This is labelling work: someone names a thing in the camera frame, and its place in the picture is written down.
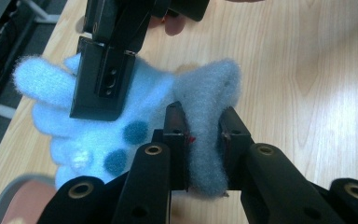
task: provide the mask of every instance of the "dark floor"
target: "dark floor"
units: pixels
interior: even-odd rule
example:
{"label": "dark floor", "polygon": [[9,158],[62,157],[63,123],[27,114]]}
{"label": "dark floor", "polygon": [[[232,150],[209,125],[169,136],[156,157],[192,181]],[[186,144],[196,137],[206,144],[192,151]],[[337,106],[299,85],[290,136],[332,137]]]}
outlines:
{"label": "dark floor", "polygon": [[[49,14],[61,14],[66,0],[34,0],[39,6],[46,10]],[[21,36],[24,33],[22,29],[26,27],[29,21],[34,19],[34,13],[30,8],[24,4],[20,5],[16,15],[13,18],[13,23],[16,26],[17,35]],[[36,24],[30,22],[28,26],[30,29],[24,40],[21,41],[19,49],[16,51],[15,59],[25,55],[39,55],[43,52],[48,39],[54,29],[52,24]],[[8,75],[2,82],[3,89],[0,90],[0,104],[17,107],[21,96],[15,91],[9,73],[13,70],[13,63],[10,64]],[[9,119],[0,117],[0,142],[6,132],[7,126],[10,123]]]}

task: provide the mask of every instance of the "light blue fabric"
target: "light blue fabric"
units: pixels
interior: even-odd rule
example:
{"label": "light blue fabric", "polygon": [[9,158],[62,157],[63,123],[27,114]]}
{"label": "light blue fabric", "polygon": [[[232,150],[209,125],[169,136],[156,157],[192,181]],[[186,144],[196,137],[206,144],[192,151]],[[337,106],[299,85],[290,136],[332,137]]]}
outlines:
{"label": "light blue fabric", "polygon": [[220,114],[238,101],[241,76],[234,62],[175,76],[137,59],[123,113],[115,121],[98,121],[69,118],[79,58],[65,60],[66,70],[39,57],[24,58],[13,75],[17,89],[36,100],[34,126],[52,137],[57,188],[81,175],[108,182],[130,169],[135,150],[162,129],[166,106],[180,101],[196,138],[190,146],[190,184],[208,197],[224,193],[227,180],[216,140]]}

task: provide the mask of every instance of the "dark blue spot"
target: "dark blue spot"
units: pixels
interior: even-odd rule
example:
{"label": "dark blue spot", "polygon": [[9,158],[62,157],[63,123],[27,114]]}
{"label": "dark blue spot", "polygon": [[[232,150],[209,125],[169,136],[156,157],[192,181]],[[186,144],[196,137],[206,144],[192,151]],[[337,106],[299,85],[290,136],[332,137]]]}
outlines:
{"label": "dark blue spot", "polygon": [[121,175],[126,167],[127,153],[124,149],[111,152],[103,162],[103,168],[113,176]]}
{"label": "dark blue spot", "polygon": [[136,120],[124,128],[124,141],[128,144],[137,145],[146,140],[147,137],[147,123]]}

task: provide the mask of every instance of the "wooden table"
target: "wooden table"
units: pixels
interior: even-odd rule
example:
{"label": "wooden table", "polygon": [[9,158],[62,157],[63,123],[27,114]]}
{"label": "wooden table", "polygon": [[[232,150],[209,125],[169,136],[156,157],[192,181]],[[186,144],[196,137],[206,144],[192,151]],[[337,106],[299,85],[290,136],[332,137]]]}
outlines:
{"label": "wooden table", "polygon": [[[60,63],[75,53],[85,5],[68,0],[44,57]],[[358,1],[211,0],[204,20],[178,36],[150,30],[140,55],[170,71],[235,59],[243,73],[236,110],[256,142],[281,148],[322,187],[358,179]],[[0,146],[0,192],[19,175],[56,170],[49,138],[33,126],[32,105],[21,100]],[[172,212],[182,223],[245,220],[237,192],[215,202],[175,196]]]}

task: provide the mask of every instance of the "fuzzy fabric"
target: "fuzzy fabric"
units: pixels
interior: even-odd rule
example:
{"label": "fuzzy fabric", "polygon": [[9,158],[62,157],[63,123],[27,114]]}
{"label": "fuzzy fabric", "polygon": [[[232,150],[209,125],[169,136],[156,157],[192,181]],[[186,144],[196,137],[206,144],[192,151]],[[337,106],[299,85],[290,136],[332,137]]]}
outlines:
{"label": "fuzzy fabric", "polygon": [[237,103],[240,92],[234,62],[210,63],[175,76],[138,58],[122,114],[115,121],[98,121],[69,118],[79,59],[65,60],[67,69],[62,69],[40,57],[24,58],[13,74],[17,89],[36,100],[34,126],[52,137],[57,188],[81,175],[106,183],[129,170],[136,149],[162,129],[166,106],[180,101],[196,138],[190,145],[190,185],[207,197],[225,192],[227,178],[216,144],[219,117]]}

